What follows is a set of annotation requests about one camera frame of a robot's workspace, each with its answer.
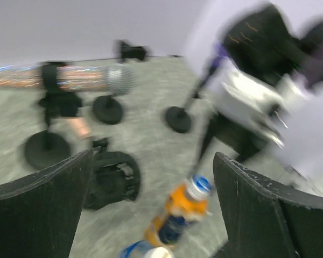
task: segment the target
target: gray table surface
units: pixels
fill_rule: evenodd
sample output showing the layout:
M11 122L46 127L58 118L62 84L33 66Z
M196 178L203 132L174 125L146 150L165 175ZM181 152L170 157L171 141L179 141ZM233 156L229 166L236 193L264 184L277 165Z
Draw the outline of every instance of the gray table surface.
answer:
M87 61L79 65L110 65L115 61ZM119 202L96 211L83 211L70 258L114 258L127 245L142 238L150 220L163 205L166 195L189 171L197 152L201 131L206 124L209 105L198 100L190 113L194 130L190 134L172 132L163 123L164 110L181 105L194 87L195 76L182 59L153 58L146 63L132 62L138 75L138 87L131 95L119 97L126 108L124 121L109 126L93 118L90 106L82 112L98 137L112 137L111 150L132 154L141 167L143 186L136 202ZM82 93L89 105L102 94ZM40 110L34 105L40 93L0 90L0 184L33 172L22 159L21 145L30 135L41 131ZM64 120L57 120L55 132L72 142L75 151L88 142L79 140ZM216 142L199 173L213 179L215 152L232 155L232 150ZM278 181L287 180L285 171L265 155L255 158L252 169ZM210 215L187 231L176 257L209 257L226 239L226 229L217 196L209 201Z

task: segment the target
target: microphone head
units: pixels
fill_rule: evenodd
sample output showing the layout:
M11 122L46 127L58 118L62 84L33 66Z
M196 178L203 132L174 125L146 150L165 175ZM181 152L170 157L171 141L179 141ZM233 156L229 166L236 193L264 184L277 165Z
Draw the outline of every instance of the microphone head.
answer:
M128 63L116 63L107 68L106 84L115 96L131 93L136 84L136 76L132 66Z

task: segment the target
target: white bottle cap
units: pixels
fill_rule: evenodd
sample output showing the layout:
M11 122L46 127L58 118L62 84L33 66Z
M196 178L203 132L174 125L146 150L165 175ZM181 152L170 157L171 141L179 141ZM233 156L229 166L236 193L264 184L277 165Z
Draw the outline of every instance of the white bottle cap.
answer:
M149 250L143 258L174 258L174 255L165 247L157 247Z
M205 200L210 195L212 186L209 181L202 176L195 175L186 182L187 192L195 200Z

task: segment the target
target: black pouch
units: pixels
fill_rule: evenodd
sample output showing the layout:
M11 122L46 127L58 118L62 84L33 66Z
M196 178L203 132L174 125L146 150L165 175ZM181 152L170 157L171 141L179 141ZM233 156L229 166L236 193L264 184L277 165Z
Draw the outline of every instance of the black pouch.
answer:
M84 208L99 210L110 203L135 200L141 185L140 169L135 159L123 152L98 152Z

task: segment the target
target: microphone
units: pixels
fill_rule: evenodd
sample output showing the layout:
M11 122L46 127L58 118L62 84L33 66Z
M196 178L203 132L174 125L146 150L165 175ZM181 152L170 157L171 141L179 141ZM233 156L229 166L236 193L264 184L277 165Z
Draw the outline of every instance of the microphone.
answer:
M0 89L45 89L42 66L0 67ZM114 96L131 93L136 84L131 65L117 63L110 67L57 67L57 81L61 91L108 91Z

